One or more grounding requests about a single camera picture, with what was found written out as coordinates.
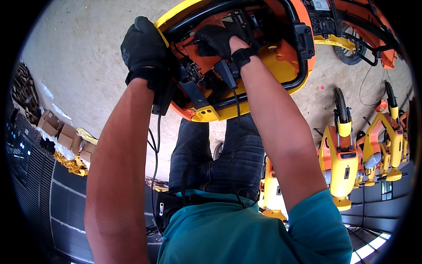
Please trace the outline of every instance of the cardboard box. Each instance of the cardboard box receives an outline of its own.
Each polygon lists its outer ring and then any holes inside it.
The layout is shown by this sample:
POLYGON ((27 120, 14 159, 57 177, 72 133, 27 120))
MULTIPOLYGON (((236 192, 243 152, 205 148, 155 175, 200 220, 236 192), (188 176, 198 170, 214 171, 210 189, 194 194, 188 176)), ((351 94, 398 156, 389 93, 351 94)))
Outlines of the cardboard box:
POLYGON ((50 110, 46 110, 38 122, 38 127, 49 136, 56 136, 59 125, 59 119, 50 110))
POLYGON ((59 142, 62 146, 77 155, 79 153, 79 146, 81 145, 81 136, 78 136, 76 129, 68 124, 64 124, 62 131, 60 132, 59 142))
POLYGON ((91 157, 94 154, 96 145, 87 142, 81 150, 81 159, 91 162, 91 157))

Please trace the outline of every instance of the forearm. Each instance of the forearm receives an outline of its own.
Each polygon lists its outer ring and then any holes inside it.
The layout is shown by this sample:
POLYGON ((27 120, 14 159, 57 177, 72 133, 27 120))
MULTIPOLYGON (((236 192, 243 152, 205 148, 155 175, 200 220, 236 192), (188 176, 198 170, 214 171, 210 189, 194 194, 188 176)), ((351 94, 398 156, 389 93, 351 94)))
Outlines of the forearm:
MULTIPOLYGON (((245 48, 244 45, 239 39, 230 39, 232 52, 245 48)), ((276 171, 286 208, 290 210, 327 186, 306 120, 261 59, 258 56, 250 59, 241 68, 249 107, 276 171)))
MULTIPOLYGON (((121 257, 115 253, 125 251, 122 247, 146 249, 144 179, 153 97, 146 80, 132 80, 93 155, 84 222, 96 261, 112 262, 113 256, 121 257)), ((129 250, 126 257, 135 256, 129 250)))

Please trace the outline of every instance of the teal shirt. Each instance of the teal shirt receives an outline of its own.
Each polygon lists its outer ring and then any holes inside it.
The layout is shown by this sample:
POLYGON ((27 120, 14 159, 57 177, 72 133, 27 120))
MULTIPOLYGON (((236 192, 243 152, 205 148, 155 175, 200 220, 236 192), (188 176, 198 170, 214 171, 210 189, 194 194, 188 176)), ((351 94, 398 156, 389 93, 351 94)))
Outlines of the teal shirt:
MULTIPOLYGON (((192 194, 237 200, 232 194, 186 191, 192 194)), ((187 206, 171 218, 157 263, 350 263, 349 234, 329 190, 294 206, 289 225, 286 231, 281 220, 259 214, 257 205, 187 206)))

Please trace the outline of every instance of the label sticker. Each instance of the label sticker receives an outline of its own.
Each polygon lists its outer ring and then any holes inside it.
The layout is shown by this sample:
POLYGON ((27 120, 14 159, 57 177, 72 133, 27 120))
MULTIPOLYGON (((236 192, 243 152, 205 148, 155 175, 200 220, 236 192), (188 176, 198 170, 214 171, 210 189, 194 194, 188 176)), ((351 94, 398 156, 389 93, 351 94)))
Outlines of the label sticker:
POLYGON ((330 11, 327 0, 312 0, 312 3, 314 4, 315 10, 330 11))

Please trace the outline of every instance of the screwdriver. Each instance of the screwdriver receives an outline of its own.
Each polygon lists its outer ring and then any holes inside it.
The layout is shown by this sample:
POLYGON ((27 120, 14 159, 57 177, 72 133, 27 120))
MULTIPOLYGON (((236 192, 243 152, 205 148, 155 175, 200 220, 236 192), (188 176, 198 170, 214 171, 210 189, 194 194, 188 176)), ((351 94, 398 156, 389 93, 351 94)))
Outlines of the screwdriver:
POLYGON ((191 42, 188 42, 188 43, 186 43, 185 45, 182 45, 182 47, 184 48, 184 47, 189 46, 189 45, 192 45, 192 44, 198 44, 199 42, 201 42, 201 40, 199 40, 199 39, 194 39, 194 40, 192 40, 191 42))

